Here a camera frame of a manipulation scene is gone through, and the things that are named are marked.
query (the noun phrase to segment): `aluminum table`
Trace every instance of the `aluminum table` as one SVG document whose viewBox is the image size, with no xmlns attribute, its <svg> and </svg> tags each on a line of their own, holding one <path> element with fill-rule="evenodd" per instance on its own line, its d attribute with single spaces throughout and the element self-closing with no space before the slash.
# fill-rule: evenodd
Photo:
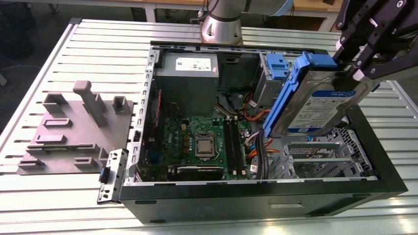
<svg viewBox="0 0 418 235">
<path fill-rule="evenodd" d="M 243 28 L 242 35 L 246 45 L 310 47 L 330 53 L 339 38 L 337 33 L 259 28 Z M 72 85 L 86 79 L 103 99 L 123 95 L 140 102 L 151 40 L 199 42 L 199 28 L 98 20 L 68 25 L 0 136 L 0 172 L 6 172 L 0 176 L 0 233 L 418 233 L 418 110 L 397 82 L 382 83 L 361 107 L 409 192 L 334 217 L 143 225 L 123 205 L 96 205 L 98 174 L 16 175 L 16 164 L 46 112 L 42 101 L 48 93 L 62 92 L 67 100 L 80 99 L 71 93 Z"/>
</svg>

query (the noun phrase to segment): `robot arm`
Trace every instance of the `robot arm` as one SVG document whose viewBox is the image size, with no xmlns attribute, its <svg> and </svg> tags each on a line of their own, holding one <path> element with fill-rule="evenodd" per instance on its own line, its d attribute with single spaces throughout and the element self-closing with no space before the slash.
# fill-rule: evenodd
<svg viewBox="0 0 418 235">
<path fill-rule="evenodd" d="M 335 90 L 353 90 L 366 77 L 398 80 L 418 72 L 418 0 L 345 0 L 335 26 L 334 60 L 351 64 Z"/>
<path fill-rule="evenodd" d="M 211 0 L 202 25 L 202 41 L 215 44 L 242 44 L 241 14 L 283 15 L 293 0 Z"/>
</svg>

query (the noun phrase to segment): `ram slot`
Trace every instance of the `ram slot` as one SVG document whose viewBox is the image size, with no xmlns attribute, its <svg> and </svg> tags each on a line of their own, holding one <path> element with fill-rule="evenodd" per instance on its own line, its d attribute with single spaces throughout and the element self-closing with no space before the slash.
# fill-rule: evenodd
<svg viewBox="0 0 418 235">
<path fill-rule="evenodd" d="M 239 130 L 238 130 L 238 121 L 231 121 L 231 137 L 233 137 L 233 147 L 234 147 L 234 159 L 238 174 L 242 174 L 243 163 L 242 163 L 242 151 L 241 151 L 241 139 L 239 139 Z"/>
<path fill-rule="evenodd" d="M 234 159 L 234 151 L 233 151 L 233 139 L 231 139 L 231 121 L 229 119 L 223 120 L 223 135 L 225 135 L 225 147 L 227 150 L 227 165 L 229 165 L 229 173 L 233 174 L 237 172 L 237 165 Z"/>
</svg>

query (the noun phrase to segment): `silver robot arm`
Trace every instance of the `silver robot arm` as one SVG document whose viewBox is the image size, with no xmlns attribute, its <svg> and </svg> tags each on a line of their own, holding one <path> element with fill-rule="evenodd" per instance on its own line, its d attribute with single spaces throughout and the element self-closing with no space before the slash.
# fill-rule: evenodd
<svg viewBox="0 0 418 235">
<path fill-rule="evenodd" d="M 291 4 L 293 0 L 211 0 L 210 14 L 202 26 L 203 42 L 239 44 L 242 42 L 241 14 L 283 15 Z"/>
</svg>

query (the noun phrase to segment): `blue drive bracket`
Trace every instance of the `blue drive bracket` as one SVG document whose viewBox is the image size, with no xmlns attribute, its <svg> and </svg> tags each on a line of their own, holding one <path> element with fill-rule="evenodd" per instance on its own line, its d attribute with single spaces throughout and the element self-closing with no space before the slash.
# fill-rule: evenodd
<svg viewBox="0 0 418 235">
<path fill-rule="evenodd" d="M 305 79 L 307 72 L 311 70 L 337 69 L 337 67 L 338 65 L 335 64 L 331 56 L 327 54 L 313 54 L 305 51 L 303 55 L 298 57 L 294 63 L 294 70 L 287 78 L 282 92 L 263 124 L 266 137 L 270 136 L 283 110 L 286 109 L 289 101 L 299 88 L 299 84 Z"/>
<path fill-rule="evenodd" d="M 285 80 L 289 73 L 289 63 L 285 60 L 283 54 L 267 54 L 266 64 L 274 80 Z"/>
</svg>

